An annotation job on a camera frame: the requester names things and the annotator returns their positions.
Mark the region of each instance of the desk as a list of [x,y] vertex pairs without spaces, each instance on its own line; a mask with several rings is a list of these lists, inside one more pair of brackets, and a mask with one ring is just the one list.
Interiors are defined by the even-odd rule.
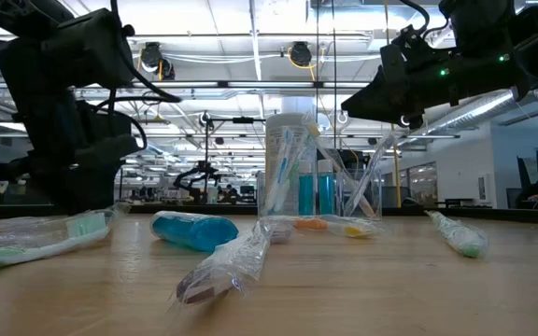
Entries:
[[[101,243],[0,270],[0,335],[164,335],[177,283],[205,254],[155,239],[131,215]],[[254,217],[233,217],[239,227]],[[386,217],[373,241],[296,233],[262,279],[206,306],[180,335],[535,335],[538,224],[466,219],[488,234],[464,259],[426,217]]]

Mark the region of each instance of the person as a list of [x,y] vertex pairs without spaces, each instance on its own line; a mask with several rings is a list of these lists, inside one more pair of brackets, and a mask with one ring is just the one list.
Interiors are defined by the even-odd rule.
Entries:
[[227,191],[225,192],[225,196],[219,201],[219,203],[231,203],[236,204],[236,202],[242,201],[242,198],[240,195],[238,195],[238,191],[235,188],[232,188],[232,185],[227,186]]
[[516,199],[517,208],[522,208],[522,202],[538,203],[538,182],[522,190]]

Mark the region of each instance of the ceiling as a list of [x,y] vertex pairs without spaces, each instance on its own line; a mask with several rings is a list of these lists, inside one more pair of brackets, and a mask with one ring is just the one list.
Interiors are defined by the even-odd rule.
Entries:
[[[445,19],[437,9],[438,1],[416,2],[429,11],[430,28],[443,25]],[[107,0],[60,0],[60,3],[75,16],[109,7]],[[161,42],[163,54],[176,70],[177,82],[311,82],[313,77],[319,81],[336,82],[334,86],[357,82],[350,84],[351,87],[341,87],[337,95],[333,89],[322,89],[319,99],[312,88],[296,89],[282,85],[280,88],[219,89],[204,88],[200,83],[195,88],[184,84],[180,88],[167,88],[184,99],[178,105],[119,104],[119,111],[141,120],[146,133],[156,136],[150,138],[152,145],[165,153],[161,156],[159,152],[138,153],[137,164],[129,168],[134,168],[137,173],[157,175],[159,173],[151,172],[147,167],[169,167],[168,171],[175,173],[202,159],[201,148],[205,139],[186,139],[185,134],[202,134],[198,119],[203,113],[216,118],[267,118],[276,113],[290,112],[282,108],[282,102],[284,97],[291,96],[304,96],[319,103],[319,113],[329,116],[325,119],[328,126],[325,136],[333,135],[330,123],[335,124],[341,134],[360,136],[346,137],[339,146],[371,149],[366,135],[382,134],[390,126],[344,118],[339,105],[375,75],[381,64],[379,49],[388,43],[388,39],[395,37],[408,24],[419,27],[424,22],[414,9],[398,1],[389,1],[389,24],[386,24],[383,3],[371,0],[334,0],[333,11],[330,0],[120,0],[118,3],[122,22],[132,24],[136,30],[136,36],[130,39],[135,61],[146,42]],[[523,5],[524,1],[516,1],[517,8]],[[0,29],[0,38],[12,37]],[[294,41],[307,42],[313,53],[312,64],[319,63],[312,69],[312,75],[308,69],[300,69],[290,63],[287,50]],[[452,47],[453,33],[449,29],[439,35],[434,33],[429,42],[437,48]],[[152,74],[143,74],[156,80]],[[134,89],[120,91],[119,95],[143,92],[142,89]],[[107,95],[108,91],[100,88],[77,90],[78,97],[92,104],[105,100]],[[0,101],[13,104],[3,85],[0,85]],[[425,119],[428,124],[434,123],[471,101],[462,101],[455,108],[449,105],[430,108]],[[18,125],[14,128],[0,126],[0,129],[0,132],[17,133]],[[214,149],[224,149],[218,154],[225,154],[225,150],[236,155],[234,151],[237,150],[254,152],[263,149],[263,138],[257,136],[264,134],[264,125],[260,122],[252,125],[226,122],[216,132],[216,136],[227,134],[223,145],[213,145]],[[235,134],[246,134],[247,137],[229,136]],[[425,150],[424,142],[412,145],[403,150]],[[180,163],[167,159],[173,156],[179,156]],[[218,155],[216,164],[222,169],[229,167],[237,175],[248,175],[262,169],[264,157],[261,152],[255,153],[252,158],[229,159]]]

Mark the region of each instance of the table surface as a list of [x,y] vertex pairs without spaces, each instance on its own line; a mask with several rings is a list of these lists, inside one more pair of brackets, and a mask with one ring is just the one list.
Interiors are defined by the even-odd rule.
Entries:
[[[296,232],[248,296],[173,305],[206,254],[128,216],[89,248],[0,269],[0,335],[538,335],[538,224],[465,219],[490,250],[465,259],[427,217],[369,241]],[[232,217],[243,228],[254,217]]]

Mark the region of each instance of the blue bottle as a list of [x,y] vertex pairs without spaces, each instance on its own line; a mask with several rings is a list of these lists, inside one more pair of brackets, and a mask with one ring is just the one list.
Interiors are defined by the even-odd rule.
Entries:
[[319,160],[319,213],[335,215],[335,180],[330,160]]
[[227,218],[160,211],[150,222],[151,232],[158,238],[205,252],[225,244],[238,235],[238,229]]
[[300,161],[298,165],[298,215],[312,216],[315,205],[315,181],[313,165],[310,161]]

